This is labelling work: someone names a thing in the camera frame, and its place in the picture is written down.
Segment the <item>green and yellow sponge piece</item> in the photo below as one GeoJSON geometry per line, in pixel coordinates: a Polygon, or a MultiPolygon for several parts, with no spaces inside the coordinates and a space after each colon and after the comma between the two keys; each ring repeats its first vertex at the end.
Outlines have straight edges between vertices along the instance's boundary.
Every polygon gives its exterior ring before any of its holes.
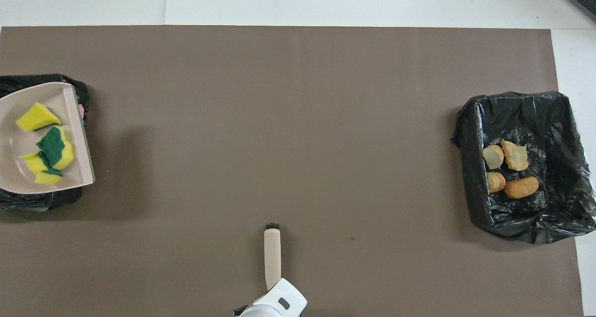
{"type": "Polygon", "coordinates": [[[64,170],[75,158],[73,145],[63,128],[50,128],[36,145],[45,155],[47,164],[55,170],[64,170]]]}

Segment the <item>beige hand brush black bristles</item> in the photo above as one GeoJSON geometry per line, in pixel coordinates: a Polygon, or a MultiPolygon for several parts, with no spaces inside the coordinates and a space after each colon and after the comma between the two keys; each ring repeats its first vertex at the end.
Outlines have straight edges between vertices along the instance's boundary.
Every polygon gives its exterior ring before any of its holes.
{"type": "Polygon", "coordinates": [[[281,231],[277,223],[267,223],[264,230],[264,277],[268,291],[282,277],[281,231]]]}

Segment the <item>yellow notched sponge piece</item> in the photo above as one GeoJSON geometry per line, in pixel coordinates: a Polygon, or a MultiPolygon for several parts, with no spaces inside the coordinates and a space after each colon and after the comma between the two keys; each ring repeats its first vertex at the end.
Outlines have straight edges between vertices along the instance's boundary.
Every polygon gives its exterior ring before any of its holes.
{"type": "Polygon", "coordinates": [[[34,175],[34,183],[41,185],[56,185],[62,180],[62,173],[49,165],[47,156],[42,152],[21,155],[28,170],[34,175]]]}

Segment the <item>brown table mat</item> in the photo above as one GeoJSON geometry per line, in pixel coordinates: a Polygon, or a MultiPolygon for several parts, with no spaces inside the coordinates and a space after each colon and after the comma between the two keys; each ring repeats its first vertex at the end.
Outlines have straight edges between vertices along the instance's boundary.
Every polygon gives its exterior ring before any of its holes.
{"type": "Polygon", "coordinates": [[[263,230],[305,317],[582,315],[572,238],[471,224],[456,113],[557,90],[547,29],[4,27],[0,74],[87,84],[96,181],[0,211],[0,317],[231,317],[263,230]]]}

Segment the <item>black bag covered bin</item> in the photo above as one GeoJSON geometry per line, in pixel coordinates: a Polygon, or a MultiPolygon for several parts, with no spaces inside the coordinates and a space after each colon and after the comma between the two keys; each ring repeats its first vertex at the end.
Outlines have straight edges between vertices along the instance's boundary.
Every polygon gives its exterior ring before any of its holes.
{"type": "MultiPolygon", "coordinates": [[[[63,74],[0,75],[0,98],[25,88],[55,82],[66,83],[75,87],[77,102],[85,107],[85,119],[83,120],[83,126],[85,126],[89,101],[87,86],[83,82],[73,80],[63,74]]],[[[82,188],[83,186],[43,194],[17,194],[0,189],[0,211],[44,212],[79,200],[82,195],[82,188]]]]}

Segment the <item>brown fried nugget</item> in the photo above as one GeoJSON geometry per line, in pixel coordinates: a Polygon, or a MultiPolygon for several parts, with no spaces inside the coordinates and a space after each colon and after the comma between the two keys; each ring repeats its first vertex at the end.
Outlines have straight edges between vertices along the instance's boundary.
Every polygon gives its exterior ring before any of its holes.
{"type": "Polygon", "coordinates": [[[519,200],[534,194],[538,189],[538,179],[530,176],[514,181],[508,181],[505,184],[504,192],[510,199],[519,200]]]}

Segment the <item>open bin with black bag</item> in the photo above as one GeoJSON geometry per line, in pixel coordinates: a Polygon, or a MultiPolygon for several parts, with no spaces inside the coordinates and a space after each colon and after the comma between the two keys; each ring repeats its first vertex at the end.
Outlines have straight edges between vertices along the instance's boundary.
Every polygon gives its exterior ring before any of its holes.
{"type": "Polygon", "coordinates": [[[556,91],[507,92],[471,98],[457,114],[452,143],[460,150],[466,201],[475,226],[503,239],[554,243],[596,230],[596,197],[569,100],[556,91]],[[488,170],[488,145],[525,145],[528,168],[509,170],[505,159],[488,170]],[[506,182],[536,177],[534,194],[513,200],[489,194],[486,173],[506,182]]]}

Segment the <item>pale fried food piece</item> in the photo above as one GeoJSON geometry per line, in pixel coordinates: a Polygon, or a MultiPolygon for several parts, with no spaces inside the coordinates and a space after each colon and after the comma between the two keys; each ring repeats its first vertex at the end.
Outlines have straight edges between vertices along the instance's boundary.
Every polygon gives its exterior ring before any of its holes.
{"type": "Polygon", "coordinates": [[[528,168],[528,152],[525,145],[516,145],[506,140],[502,140],[500,144],[509,170],[524,171],[528,168]]]}
{"type": "Polygon", "coordinates": [[[483,148],[482,156],[488,170],[499,169],[505,159],[503,149],[497,144],[491,144],[483,148]]]}
{"type": "Polygon", "coordinates": [[[494,194],[504,190],[506,185],[505,177],[498,171],[488,171],[486,173],[489,194],[494,194]]]}

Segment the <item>beige plastic dustpan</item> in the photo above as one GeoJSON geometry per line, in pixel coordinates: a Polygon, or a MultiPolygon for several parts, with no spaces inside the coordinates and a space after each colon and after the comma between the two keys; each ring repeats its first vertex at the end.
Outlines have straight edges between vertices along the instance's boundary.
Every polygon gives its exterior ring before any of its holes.
{"type": "Polygon", "coordinates": [[[87,135],[78,107],[76,90],[66,83],[44,83],[0,98],[0,189],[17,194],[43,194],[91,185],[95,172],[87,135]],[[35,176],[21,158],[38,152],[36,143],[45,134],[23,132],[15,123],[34,103],[45,105],[62,122],[66,139],[72,143],[74,160],[55,185],[35,182],[35,176]]]}

